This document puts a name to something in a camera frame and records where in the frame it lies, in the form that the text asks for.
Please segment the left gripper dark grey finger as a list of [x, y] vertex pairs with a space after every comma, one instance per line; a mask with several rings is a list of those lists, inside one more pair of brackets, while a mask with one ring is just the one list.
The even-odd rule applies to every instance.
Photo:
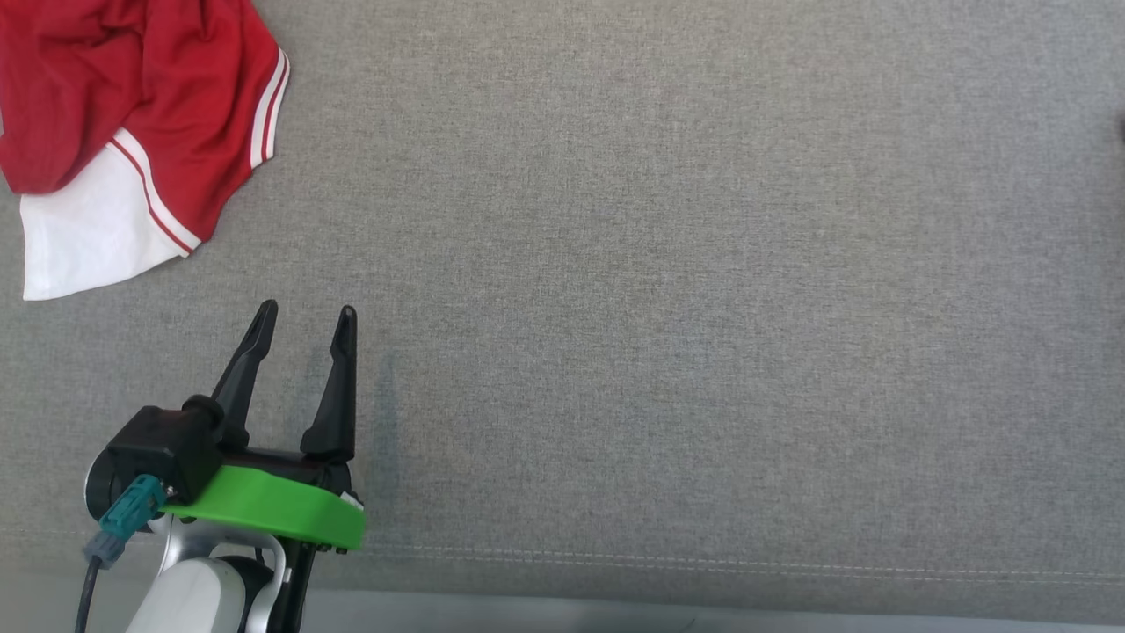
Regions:
[[258, 306], [256, 315], [230, 358], [230, 364], [214, 386], [212, 398], [222, 409], [220, 429], [214, 433], [214, 438], [224, 450], [249, 446], [246, 419], [250, 400], [256, 386], [258, 367], [271, 349], [278, 313], [279, 306], [274, 300], [266, 300]]
[[313, 424], [302, 436], [302, 453], [323, 462], [356, 456], [358, 317], [345, 305], [338, 314], [330, 358], [332, 367]]

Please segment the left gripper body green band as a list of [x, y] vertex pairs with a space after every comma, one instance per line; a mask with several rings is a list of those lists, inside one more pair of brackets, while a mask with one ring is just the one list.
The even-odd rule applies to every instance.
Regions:
[[189, 506], [163, 513], [163, 588], [201, 588], [190, 632], [297, 632], [315, 558], [361, 549], [367, 517], [349, 464], [245, 449]]

